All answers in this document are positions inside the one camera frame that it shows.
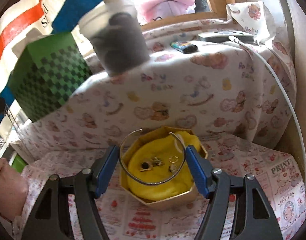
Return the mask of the person's hand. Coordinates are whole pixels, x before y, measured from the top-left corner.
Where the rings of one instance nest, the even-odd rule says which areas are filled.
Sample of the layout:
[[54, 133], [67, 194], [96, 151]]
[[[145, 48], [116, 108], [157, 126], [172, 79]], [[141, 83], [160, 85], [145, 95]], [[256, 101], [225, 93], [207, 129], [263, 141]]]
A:
[[29, 185], [5, 158], [0, 158], [0, 214], [14, 221], [21, 216]]

